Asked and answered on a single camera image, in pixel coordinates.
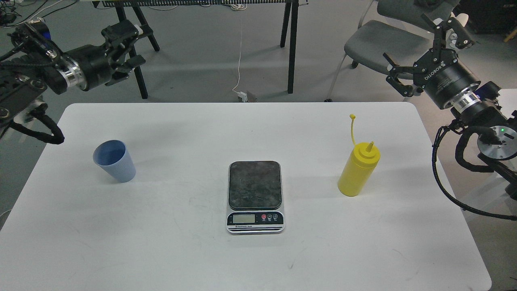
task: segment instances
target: digital kitchen scale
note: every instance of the digital kitchen scale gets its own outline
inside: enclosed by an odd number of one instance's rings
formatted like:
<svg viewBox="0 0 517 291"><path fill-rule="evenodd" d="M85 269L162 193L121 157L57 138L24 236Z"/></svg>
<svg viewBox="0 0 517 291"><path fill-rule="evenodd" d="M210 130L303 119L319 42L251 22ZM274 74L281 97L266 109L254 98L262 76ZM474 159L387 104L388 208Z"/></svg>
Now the digital kitchen scale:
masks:
<svg viewBox="0 0 517 291"><path fill-rule="evenodd" d="M272 234L284 229L280 165L273 161L230 165L226 228L232 234Z"/></svg>

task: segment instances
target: chair seat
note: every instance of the chair seat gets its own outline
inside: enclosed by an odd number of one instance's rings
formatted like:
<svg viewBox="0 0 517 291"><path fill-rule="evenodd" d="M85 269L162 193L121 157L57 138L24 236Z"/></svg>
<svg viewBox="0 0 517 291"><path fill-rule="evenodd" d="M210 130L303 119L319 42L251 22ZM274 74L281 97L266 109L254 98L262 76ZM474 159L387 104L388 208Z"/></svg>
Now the chair seat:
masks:
<svg viewBox="0 0 517 291"><path fill-rule="evenodd" d="M346 42L345 52L359 64L387 75L389 64L383 53L401 66L412 66L432 46L430 39L371 20ZM401 74L399 78L410 80L412 76Z"/></svg>

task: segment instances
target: concrete floor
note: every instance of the concrete floor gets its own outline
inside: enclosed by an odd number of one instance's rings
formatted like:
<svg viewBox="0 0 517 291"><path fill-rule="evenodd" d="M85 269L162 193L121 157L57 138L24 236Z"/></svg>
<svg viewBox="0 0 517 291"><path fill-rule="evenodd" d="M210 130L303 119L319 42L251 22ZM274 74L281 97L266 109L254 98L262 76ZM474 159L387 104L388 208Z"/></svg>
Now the concrete floor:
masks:
<svg viewBox="0 0 517 291"><path fill-rule="evenodd" d="M356 30L366 4L364 0L325 0L310 1L309 5L300 7L294 94L286 92L289 50L279 48L283 5L250 5L239 12L223 6L181 6L171 11L143 8L161 46L161 51L156 53L146 39L136 44L138 53L147 60L142 71L149 99L140 99L131 76L122 83L100 86L90 92L73 88L58 96L48 90L44 95L49 104L47 112L58 121L64 109L73 103L236 102L232 88L238 79L241 30L241 80L237 91L253 93L258 102L323 101L343 57L343 45ZM17 11L27 15L36 8L33 6ZM127 10L127 14L136 23L132 11ZM374 7L367 16L369 19L386 21L376 15ZM117 16L114 9L94 9L91 3L80 2L45 20L53 40L67 51L87 43L101 44L101 29L116 23ZM12 31L0 31L2 52L10 48L6 33ZM474 35L474 38L477 44L460 51L461 60L483 83L492 80L502 88L517 88L517 39L503 43L503 35ZM334 102L402 101L386 83L384 75L363 66L351 70L349 63L351 60L347 58L338 76L331 95ZM452 120L448 110L440 111L425 94L413 97L410 102L420 113L430 138L434 138L439 126ZM43 130L38 124L33 129ZM453 157L457 141L455 135L444 139L439 158L456 196L461 199L489 175L471 173L457 165ZM0 141L0 213L11 209L16 202L43 148L42 142L12 131ZM469 147L466 157L475 161L476 148ZM516 204L517 201L508 199L492 211L516 215ZM7 216L2 217L0 225ZM517 289L515 222L477 217L469 222L469 227L492 277L491 290Z"/></svg>

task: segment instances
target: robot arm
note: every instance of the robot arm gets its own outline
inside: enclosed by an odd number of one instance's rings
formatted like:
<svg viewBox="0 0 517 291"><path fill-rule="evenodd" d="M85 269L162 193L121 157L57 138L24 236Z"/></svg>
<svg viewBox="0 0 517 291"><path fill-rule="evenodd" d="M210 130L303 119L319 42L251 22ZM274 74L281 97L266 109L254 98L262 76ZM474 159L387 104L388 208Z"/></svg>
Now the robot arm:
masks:
<svg viewBox="0 0 517 291"><path fill-rule="evenodd" d="M433 145L433 171L444 194L464 210L486 216L517 220L517 216L487 213L457 201L447 193L437 177L435 166L437 149L445 133L453 131L461 135L455 151L455 159L458 164L474 172L496 171L510 182L506 192L511 198L517 200L517 173L501 163L501 161L517 156L517 120L515 118L517 111L513 112L512 118L506 118L499 111L501 107L497 97L500 88L491 81L480 87L481 82L463 65L456 51L446 47L448 30L455 32L456 48L464 49L474 44L466 30L455 18L435 24L426 15L422 15L422 17L434 27L433 47L412 66L399 66L388 54L384 53L383 56L390 64L386 81L404 97L426 92L439 109L451 108L455 119L449 126L440 128ZM413 75L412 85L404 85L399 80L398 76L402 73ZM463 157L467 143L473 134L478 135L477 144L480 151L478 158L486 165L473 165Z"/></svg>
<svg viewBox="0 0 517 291"><path fill-rule="evenodd" d="M50 39L43 21L24 23L9 36L14 48L0 56L0 130L9 127L48 143L64 141L63 134L45 114L47 105L41 94L50 88L62 94L73 86L84 91L101 84L112 85L129 77L132 70L145 63L137 55L126 60L126 54L140 38L152 31L125 20L101 31L105 38L100 46L85 45L61 51ZM24 56L6 61L12 55ZM34 132L21 125L33 118L41 121L53 135Z"/></svg>

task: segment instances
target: blue cup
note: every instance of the blue cup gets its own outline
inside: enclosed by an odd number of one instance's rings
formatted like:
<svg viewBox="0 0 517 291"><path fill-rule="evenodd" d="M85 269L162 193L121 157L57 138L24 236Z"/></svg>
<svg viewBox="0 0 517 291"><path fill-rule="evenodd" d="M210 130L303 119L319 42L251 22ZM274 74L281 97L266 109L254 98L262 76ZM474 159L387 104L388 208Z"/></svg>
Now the blue cup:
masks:
<svg viewBox="0 0 517 291"><path fill-rule="evenodd" d="M94 152L94 162L120 183L130 181L136 174L128 149L120 140L108 140L99 145Z"/></svg>

